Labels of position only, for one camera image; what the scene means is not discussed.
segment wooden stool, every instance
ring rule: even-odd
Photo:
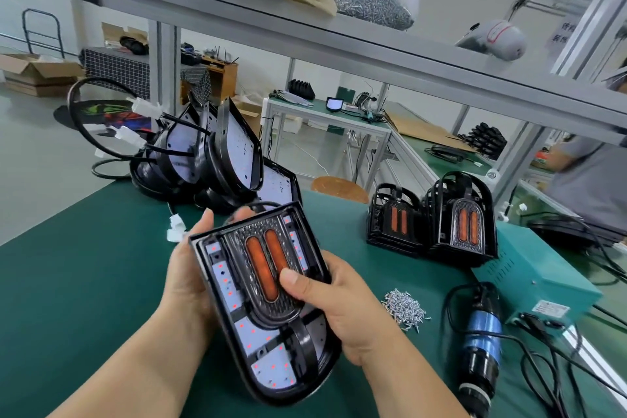
[[[370,203],[368,193],[357,184],[340,177],[323,176],[312,182],[314,192],[326,193],[341,199],[358,201],[360,203]]]

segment person's right hand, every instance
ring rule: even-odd
[[[400,329],[350,264],[328,251],[322,254],[331,272],[331,284],[285,268],[281,286],[296,299],[324,311],[329,326],[342,341],[346,358],[361,367],[368,356],[389,346]]]

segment checkered cloth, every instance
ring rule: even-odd
[[[83,49],[79,57],[87,76],[101,76],[118,81],[144,99],[151,98],[151,70],[148,55],[134,55],[119,50],[94,47]],[[205,65],[181,65],[181,79],[192,85],[194,97],[204,103],[211,95],[211,80]],[[105,88],[120,89],[104,82]]]

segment metal shelf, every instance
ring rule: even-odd
[[[624,95],[287,0],[87,0],[339,71],[618,144]]]

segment white plastic connector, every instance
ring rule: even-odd
[[[129,144],[140,149],[142,149],[146,145],[146,141],[142,139],[139,134],[126,126],[122,126],[120,129],[117,129],[115,131],[115,137],[117,139],[121,139],[122,141],[126,141]]]
[[[161,109],[160,105],[154,105],[150,101],[146,101],[140,97],[135,99],[128,97],[126,100],[133,103],[133,113],[139,114],[140,116],[158,120],[163,114],[163,109]]]
[[[174,214],[170,217],[170,228],[179,232],[184,232],[185,230],[187,230],[185,227],[185,222],[183,222],[183,219],[179,214]]]
[[[103,134],[108,131],[104,124],[83,124],[83,128],[87,129],[91,134]]]
[[[185,233],[187,232],[180,230],[168,230],[167,239],[171,243],[180,243],[183,241]]]

